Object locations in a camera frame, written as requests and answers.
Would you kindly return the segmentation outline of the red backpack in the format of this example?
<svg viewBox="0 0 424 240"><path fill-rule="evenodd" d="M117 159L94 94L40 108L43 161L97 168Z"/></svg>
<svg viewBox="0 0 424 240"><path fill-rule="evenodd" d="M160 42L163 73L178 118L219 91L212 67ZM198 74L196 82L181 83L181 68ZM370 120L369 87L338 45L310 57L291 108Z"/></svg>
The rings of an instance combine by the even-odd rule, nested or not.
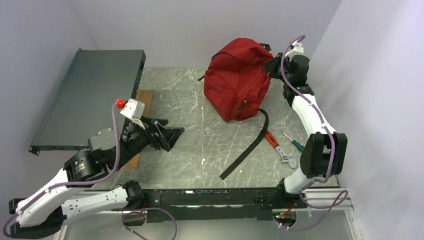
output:
<svg viewBox="0 0 424 240"><path fill-rule="evenodd" d="M261 112L264 123L255 140L219 176L225 180L259 145L269 126L268 113L260 106L271 77L265 64L274 59L271 47L250 38L236 38L211 57L201 78L203 93L225 122L244 121Z"/></svg>

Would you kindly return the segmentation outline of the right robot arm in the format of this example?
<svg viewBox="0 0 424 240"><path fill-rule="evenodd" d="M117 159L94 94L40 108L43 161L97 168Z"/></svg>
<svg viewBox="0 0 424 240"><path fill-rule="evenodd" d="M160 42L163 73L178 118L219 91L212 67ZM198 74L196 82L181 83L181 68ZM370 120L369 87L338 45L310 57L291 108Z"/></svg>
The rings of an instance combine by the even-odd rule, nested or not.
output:
<svg viewBox="0 0 424 240"><path fill-rule="evenodd" d="M307 83L310 59L304 54L303 37L293 40L285 52L265 65L271 78L283 82L283 95L298 115L308 136L300 155L300 166L283 179L284 189L275 194L276 203L287 208L295 194L314 183L326 183L342 172L348 138L339 133L320 110L314 91Z"/></svg>

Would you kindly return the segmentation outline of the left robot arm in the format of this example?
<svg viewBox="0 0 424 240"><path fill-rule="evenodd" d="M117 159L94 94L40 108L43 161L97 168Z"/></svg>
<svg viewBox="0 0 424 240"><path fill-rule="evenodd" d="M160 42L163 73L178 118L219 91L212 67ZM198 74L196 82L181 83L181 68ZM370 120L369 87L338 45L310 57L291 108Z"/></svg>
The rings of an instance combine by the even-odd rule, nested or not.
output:
<svg viewBox="0 0 424 240"><path fill-rule="evenodd" d="M170 151L185 132L168 120L143 116L145 105L118 99L111 108L112 127L88 139L88 146L67 160L57 174L27 198L9 202L11 218L2 233L11 239L43 239L81 218L108 210L138 211L148 199L137 181L110 191L76 198L76 194L111 178L144 148Z"/></svg>

